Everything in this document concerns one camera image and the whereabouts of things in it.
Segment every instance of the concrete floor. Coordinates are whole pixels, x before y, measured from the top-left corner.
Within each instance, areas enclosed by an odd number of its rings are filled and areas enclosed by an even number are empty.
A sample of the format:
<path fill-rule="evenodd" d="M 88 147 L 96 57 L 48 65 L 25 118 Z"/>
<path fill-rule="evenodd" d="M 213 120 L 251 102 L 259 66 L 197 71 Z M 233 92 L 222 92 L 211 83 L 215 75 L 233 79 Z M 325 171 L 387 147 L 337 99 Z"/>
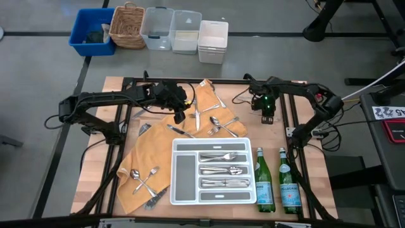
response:
<path fill-rule="evenodd" d="M 111 0 L 109 7 L 123 2 Z M 203 20 L 229 22 L 230 32 L 300 32 L 316 16 L 304 0 L 136 2 L 145 8 L 199 11 Z M 379 4 L 394 30 L 402 26 L 390 1 Z M 79 9 L 102 5 L 102 0 L 1 1 L 0 26 L 8 32 L 70 31 Z M 334 32 L 384 31 L 370 4 L 345 3 L 332 23 Z M 394 67 L 397 60 L 390 55 L 392 49 L 388 39 L 334 38 L 312 43 L 303 38 L 229 37 L 222 65 L 202 64 L 197 55 L 171 51 L 117 49 L 114 56 L 91 59 L 82 90 L 99 92 L 106 76 L 140 77 L 148 70 L 151 77 L 240 79 L 250 73 L 266 79 L 273 75 L 319 82 L 346 95 L 359 88 L 345 86 L 344 78 L 375 78 Z M 57 135 L 57 130 L 46 130 L 42 124 L 57 114 L 59 101 L 72 94 L 83 61 L 68 45 L 68 37 L 6 36 L 0 41 L 0 134 L 24 142 L 22 148 L 0 145 L 0 220 L 32 216 Z M 354 108 L 345 113 L 343 122 L 362 118 L 361 110 Z M 341 133 L 342 147 L 333 155 L 363 156 L 366 166 L 380 163 L 366 125 L 359 124 L 352 131 L 342 127 Z M 69 214 L 87 141 L 78 125 L 71 127 L 45 217 Z M 342 208 L 338 212 L 344 220 L 372 223 L 368 212 L 362 210 Z"/>

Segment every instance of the cutlery tray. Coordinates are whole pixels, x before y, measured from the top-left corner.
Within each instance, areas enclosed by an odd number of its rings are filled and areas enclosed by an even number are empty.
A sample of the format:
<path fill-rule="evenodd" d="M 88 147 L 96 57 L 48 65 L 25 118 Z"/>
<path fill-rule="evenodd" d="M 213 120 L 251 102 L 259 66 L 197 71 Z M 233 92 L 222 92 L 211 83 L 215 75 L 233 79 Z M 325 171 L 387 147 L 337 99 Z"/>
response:
<path fill-rule="evenodd" d="M 213 160 L 201 162 L 201 158 L 236 152 L 231 161 Z M 239 167 L 241 174 L 203 175 L 200 168 Z M 243 179 L 248 187 L 201 186 L 201 179 L 212 181 Z M 171 154 L 170 203 L 173 205 L 248 204 L 256 202 L 256 185 L 251 143 L 248 138 L 174 139 Z"/>

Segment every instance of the orange towel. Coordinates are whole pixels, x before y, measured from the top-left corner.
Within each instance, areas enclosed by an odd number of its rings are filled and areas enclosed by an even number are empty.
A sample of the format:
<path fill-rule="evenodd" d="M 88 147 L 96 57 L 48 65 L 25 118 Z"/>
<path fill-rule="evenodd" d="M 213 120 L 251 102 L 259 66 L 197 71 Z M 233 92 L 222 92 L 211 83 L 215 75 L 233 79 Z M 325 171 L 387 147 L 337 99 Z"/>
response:
<path fill-rule="evenodd" d="M 215 96 L 212 88 L 205 80 L 205 83 L 200 83 L 196 88 L 197 107 L 199 111 L 212 107 L 213 105 L 220 104 L 218 98 Z M 195 108 L 185 111 L 186 116 L 194 113 Z M 153 175 L 148 181 L 147 185 L 154 189 L 157 193 L 170 185 L 170 172 L 171 172 L 171 143 L 175 138 L 187 137 L 176 133 L 169 129 L 167 124 L 173 125 L 179 129 L 191 133 L 197 138 L 205 138 L 208 136 L 208 131 L 214 127 L 209 121 L 209 117 L 216 117 L 221 124 L 225 124 L 235 117 L 235 115 L 228 109 L 216 108 L 204 112 L 200 116 L 200 129 L 196 130 L 196 119 L 187 117 L 182 123 L 176 125 L 173 116 L 167 116 L 160 123 L 154 124 L 149 130 L 139 136 L 135 147 L 121 162 L 117 175 L 120 178 L 118 186 L 118 199 L 126 214 L 133 212 L 138 207 L 151 199 L 151 195 L 145 187 L 141 187 L 136 194 L 132 194 L 134 189 L 140 184 L 139 181 L 133 180 L 129 173 L 131 169 L 137 169 L 140 172 L 140 177 L 144 180 L 152 168 L 159 166 L 159 171 Z M 231 123 L 227 126 L 239 137 L 244 137 L 247 130 L 240 122 Z M 212 137 L 232 137 L 226 130 L 221 129 Z"/>

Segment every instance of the san pellegrino bottle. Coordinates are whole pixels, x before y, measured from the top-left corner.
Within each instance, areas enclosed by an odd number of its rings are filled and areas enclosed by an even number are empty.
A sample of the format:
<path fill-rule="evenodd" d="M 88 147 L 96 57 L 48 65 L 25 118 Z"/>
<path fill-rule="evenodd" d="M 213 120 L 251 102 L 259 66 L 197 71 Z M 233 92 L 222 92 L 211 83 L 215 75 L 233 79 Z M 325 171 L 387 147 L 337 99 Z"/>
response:
<path fill-rule="evenodd" d="M 259 212 L 275 212 L 276 205 L 273 196 L 273 186 L 271 184 L 271 174 L 263 157 L 262 148 L 258 148 L 258 162 L 254 171 L 254 178 L 256 180 Z"/>
<path fill-rule="evenodd" d="M 292 179 L 290 167 L 287 162 L 285 149 L 280 148 L 280 179 L 281 200 L 285 213 L 298 214 L 301 212 L 301 197 L 298 184 Z"/>

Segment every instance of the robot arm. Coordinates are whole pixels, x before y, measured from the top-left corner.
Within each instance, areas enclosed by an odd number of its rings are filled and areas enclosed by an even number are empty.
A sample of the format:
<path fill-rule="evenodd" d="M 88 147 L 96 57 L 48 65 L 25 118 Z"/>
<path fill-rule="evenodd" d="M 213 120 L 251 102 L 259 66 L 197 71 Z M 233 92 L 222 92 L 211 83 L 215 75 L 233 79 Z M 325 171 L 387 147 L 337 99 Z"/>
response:
<path fill-rule="evenodd" d="M 312 130 L 323 121 L 333 118 L 344 105 L 340 97 L 319 84 L 301 84 L 276 77 L 270 77 L 265 82 L 258 82 L 248 73 L 244 75 L 244 79 L 251 81 L 249 86 L 249 93 L 253 94 L 251 108 L 252 110 L 262 110 L 262 124 L 273 123 L 275 101 L 280 93 L 303 96 L 308 99 L 315 114 L 307 123 L 298 125 L 292 132 L 289 144 L 297 147 L 306 146 L 312 137 Z M 321 103 L 316 98 L 318 94 L 324 97 Z"/>
<path fill-rule="evenodd" d="M 135 107 L 157 106 L 174 110 L 175 123 L 185 119 L 184 111 L 190 107 L 186 104 L 187 95 L 175 82 L 160 82 L 158 85 L 145 84 L 132 86 L 120 92 L 82 92 L 70 96 L 59 103 L 59 120 L 66 124 L 82 124 L 84 129 L 102 132 L 107 144 L 119 145 L 123 136 L 118 124 L 105 122 L 86 111 L 92 107 L 109 105 L 129 105 Z"/>

